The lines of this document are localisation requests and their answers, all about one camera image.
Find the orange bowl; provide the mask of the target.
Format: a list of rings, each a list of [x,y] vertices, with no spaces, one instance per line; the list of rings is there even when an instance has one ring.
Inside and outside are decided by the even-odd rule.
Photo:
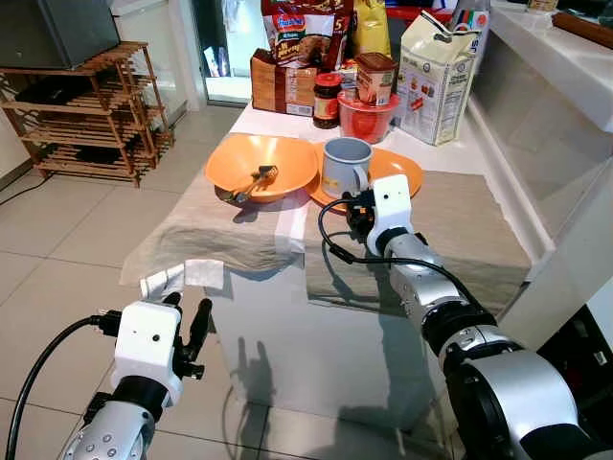
[[[321,166],[318,146],[294,137],[231,134],[214,149],[203,175],[220,190],[239,190],[266,165],[279,170],[270,183],[251,193],[251,201],[257,203],[281,200],[314,180]]]

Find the red plastic bowl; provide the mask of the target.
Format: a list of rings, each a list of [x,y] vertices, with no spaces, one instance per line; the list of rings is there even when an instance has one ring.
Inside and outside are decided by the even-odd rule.
[[[391,95],[383,105],[365,103],[347,95],[337,98],[340,105],[340,127],[342,135],[360,139],[368,144],[379,144],[390,130],[398,105],[399,95]]]

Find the orange plate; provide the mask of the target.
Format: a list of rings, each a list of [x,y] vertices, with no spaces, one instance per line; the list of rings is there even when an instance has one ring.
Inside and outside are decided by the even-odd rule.
[[[316,172],[315,178],[304,189],[309,193],[312,201],[319,203],[320,206],[325,206],[337,200],[337,197],[326,193],[323,184],[321,184],[325,158],[324,144],[323,142],[315,142],[314,147],[316,153],[318,153],[319,170]],[[424,181],[424,171],[417,162],[408,157],[398,156],[397,153],[389,149],[373,148],[373,153],[371,167],[369,167],[369,179],[385,178],[385,176],[398,174],[406,175],[408,183],[410,183],[411,196],[417,195]]]

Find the grey mug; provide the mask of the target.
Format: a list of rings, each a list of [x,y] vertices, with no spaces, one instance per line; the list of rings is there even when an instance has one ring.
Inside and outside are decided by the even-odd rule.
[[[358,137],[336,137],[323,145],[321,189],[336,200],[345,194],[359,196],[371,189],[372,145]]]

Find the metal spoon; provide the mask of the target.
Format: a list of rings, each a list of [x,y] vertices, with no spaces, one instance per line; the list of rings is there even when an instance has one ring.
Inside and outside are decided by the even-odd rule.
[[[250,200],[251,193],[253,193],[255,189],[260,185],[271,183],[271,181],[276,178],[278,172],[279,168],[273,165],[259,166],[257,171],[251,174],[251,183],[246,185],[246,187],[234,190],[215,188],[215,194],[219,200],[227,203],[234,203],[234,205],[245,203]]]

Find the small black item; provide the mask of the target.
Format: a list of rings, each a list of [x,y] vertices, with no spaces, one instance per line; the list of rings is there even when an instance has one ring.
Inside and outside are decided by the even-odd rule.
[[[74,158],[91,165],[117,165],[124,158],[124,151],[119,148],[101,148],[101,146],[79,146]]]

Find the yellow snack bag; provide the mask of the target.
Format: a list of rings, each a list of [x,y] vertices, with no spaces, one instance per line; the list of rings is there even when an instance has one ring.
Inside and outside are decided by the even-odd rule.
[[[352,56],[365,53],[392,56],[385,0],[354,0],[353,5]]]

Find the wooden slatted shelf rack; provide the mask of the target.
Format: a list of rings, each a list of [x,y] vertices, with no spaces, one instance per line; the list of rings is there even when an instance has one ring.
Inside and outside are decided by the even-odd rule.
[[[93,89],[65,105],[14,100],[47,76],[88,78]],[[139,187],[175,144],[145,42],[122,42],[71,70],[0,67],[0,110],[44,178],[62,173]],[[74,158],[79,146],[119,148],[124,158],[91,165]]]

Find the dark jar with red lid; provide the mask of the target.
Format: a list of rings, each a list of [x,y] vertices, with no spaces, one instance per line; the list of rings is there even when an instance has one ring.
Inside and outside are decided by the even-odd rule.
[[[316,128],[340,126],[340,97],[342,76],[337,73],[320,73],[315,76],[312,125]]]

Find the brown food box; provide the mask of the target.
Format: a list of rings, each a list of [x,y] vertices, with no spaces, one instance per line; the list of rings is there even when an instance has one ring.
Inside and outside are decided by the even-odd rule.
[[[284,67],[270,50],[257,49],[250,58],[251,106],[257,110],[311,117],[315,67]]]

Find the grey box appliance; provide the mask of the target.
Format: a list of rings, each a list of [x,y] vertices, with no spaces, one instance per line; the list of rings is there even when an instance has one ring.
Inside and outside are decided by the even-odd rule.
[[[119,43],[109,0],[0,0],[0,67],[74,69]]]

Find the brown wooden rolling pin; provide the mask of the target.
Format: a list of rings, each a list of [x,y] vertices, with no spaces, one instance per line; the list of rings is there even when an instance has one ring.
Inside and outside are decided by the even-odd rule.
[[[583,39],[600,44],[602,47],[613,49],[612,28],[600,25],[599,22],[575,16],[566,12],[556,12],[551,17],[552,25],[569,32],[569,34],[582,36]]]

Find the white kitchen counter cabinet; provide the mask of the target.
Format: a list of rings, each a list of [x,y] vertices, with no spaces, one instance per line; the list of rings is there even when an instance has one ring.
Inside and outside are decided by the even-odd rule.
[[[385,137],[387,150],[427,172],[485,177],[533,264],[498,318],[530,349],[585,306],[610,318],[612,130],[612,50],[495,0],[459,139],[434,148],[399,130]],[[443,395],[416,324],[309,301],[306,254],[280,270],[228,270],[212,293],[239,393],[272,416],[415,426]]]

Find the glass door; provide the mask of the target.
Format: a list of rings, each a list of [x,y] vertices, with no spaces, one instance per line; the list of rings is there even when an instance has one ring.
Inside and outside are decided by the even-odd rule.
[[[261,0],[190,0],[198,70],[210,105],[251,100],[250,57],[266,47]]]

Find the white paper food carton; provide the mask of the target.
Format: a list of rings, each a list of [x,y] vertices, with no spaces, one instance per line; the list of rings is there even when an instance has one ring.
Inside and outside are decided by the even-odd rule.
[[[401,36],[394,126],[432,146],[455,140],[476,61],[476,31],[454,32],[424,13]]]

